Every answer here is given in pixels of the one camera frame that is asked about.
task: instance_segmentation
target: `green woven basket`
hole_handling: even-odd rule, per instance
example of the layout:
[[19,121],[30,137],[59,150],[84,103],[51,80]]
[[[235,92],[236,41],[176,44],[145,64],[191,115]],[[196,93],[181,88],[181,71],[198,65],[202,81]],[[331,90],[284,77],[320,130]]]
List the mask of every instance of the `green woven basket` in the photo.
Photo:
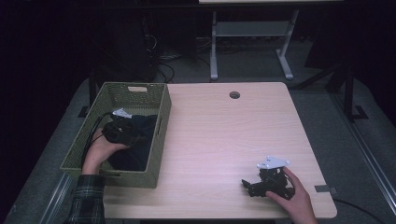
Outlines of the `green woven basket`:
[[[114,170],[106,161],[101,167],[101,175],[106,177],[106,184],[109,186],[156,188],[171,105],[166,84],[106,82],[64,158],[61,169],[78,179],[81,174],[81,156],[96,119],[106,112],[123,108],[133,115],[157,115],[148,165],[143,172],[121,171]],[[102,120],[99,127],[103,127],[107,122],[108,119]]]

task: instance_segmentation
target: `plaid shirt sleeve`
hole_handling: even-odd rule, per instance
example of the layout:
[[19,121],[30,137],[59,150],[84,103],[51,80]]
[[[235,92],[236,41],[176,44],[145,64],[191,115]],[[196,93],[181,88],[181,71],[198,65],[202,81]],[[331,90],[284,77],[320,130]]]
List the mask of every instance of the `plaid shirt sleeve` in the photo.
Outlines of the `plaid shirt sleeve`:
[[104,177],[99,175],[81,175],[78,178],[69,217],[64,224],[105,223],[104,188]]

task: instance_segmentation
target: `dark background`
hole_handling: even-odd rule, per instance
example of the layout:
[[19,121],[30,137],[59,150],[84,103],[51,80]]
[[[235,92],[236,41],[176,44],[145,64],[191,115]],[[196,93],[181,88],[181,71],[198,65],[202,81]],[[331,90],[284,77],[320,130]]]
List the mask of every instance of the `dark background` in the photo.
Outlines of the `dark background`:
[[[308,66],[325,69],[340,59],[345,60],[355,77],[369,87],[379,106],[391,122],[396,124],[394,3],[365,3],[367,5],[363,7],[337,10],[302,10],[293,37],[309,36],[314,40]],[[194,17],[177,23],[177,14],[169,18],[160,13],[157,15],[160,16],[158,23],[154,24],[161,29],[154,27],[153,30],[158,32],[163,43],[171,40],[172,34],[184,34],[185,39],[177,41],[179,47],[187,50],[183,53],[193,54],[195,46],[191,47],[191,44],[196,35],[207,32],[207,27],[203,28],[202,24],[210,22],[211,13],[193,15]],[[141,15],[134,16],[138,17],[134,20],[139,21]],[[178,16],[185,18],[185,13],[180,12]],[[3,185],[0,221],[6,217],[74,92],[89,76],[92,68],[97,67],[95,63],[97,65],[103,60],[101,57],[93,59],[93,49],[98,49],[85,36],[87,30],[91,35],[98,34],[100,30],[92,29],[95,26],[87,26],[92,18],[98,17],[91,11],[74,10],[73,3],[68,1],[0,2],[0,183]],[[166,32],[166,26],[172,30],[175,24],[186,29]],[[194,24],[197,29],[191,29],[194,26],[188,24]],[[102,41],[122,44],[115,35],[111,38],[113,41]],[[135,43],[141,45],[144,42],[142,38],[137,38]],[[155,66],[148,55],[140,55],[137,60]],[[124,52],[119,56],[120,59],[128,57]],[[152,67],[146,70],[147,80],[151,76],[148,74],[152,73],[150,69]]]

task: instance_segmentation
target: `dark cloth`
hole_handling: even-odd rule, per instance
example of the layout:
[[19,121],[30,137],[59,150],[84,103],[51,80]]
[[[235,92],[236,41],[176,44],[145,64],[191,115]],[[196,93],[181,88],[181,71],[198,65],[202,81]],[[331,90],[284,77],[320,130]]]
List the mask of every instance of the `dark cloth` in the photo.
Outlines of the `dark cloth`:
[[81,175],[78,178],[69,218],[64,224],[105,223],[104,188],[104,177],[99,175]]
[[136,142],[134,146],[126,150],[120,150],[111,155],[111,157],[108,158],[108,162],[114,169],[124,171],[146,170],[156,121],[156,115],[132,116],[132,125],[136,127],[132,135],[139,135],[143,137],[144,140]]

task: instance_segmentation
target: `light wood table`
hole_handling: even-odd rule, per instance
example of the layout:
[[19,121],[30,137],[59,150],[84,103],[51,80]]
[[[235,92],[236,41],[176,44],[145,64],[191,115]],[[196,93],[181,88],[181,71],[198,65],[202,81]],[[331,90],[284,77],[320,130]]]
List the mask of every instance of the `light wood table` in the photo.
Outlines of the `light wood table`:
[[[268,198],[250,198],[241,179],[260,181],[268,155],[289,160],[317,217],[335,217],[329,192],[283,83],[168,85],[172,109],[156,189],[106,187],[108,218],[281,218]],[[230,92],[238,91],[239,99]]]

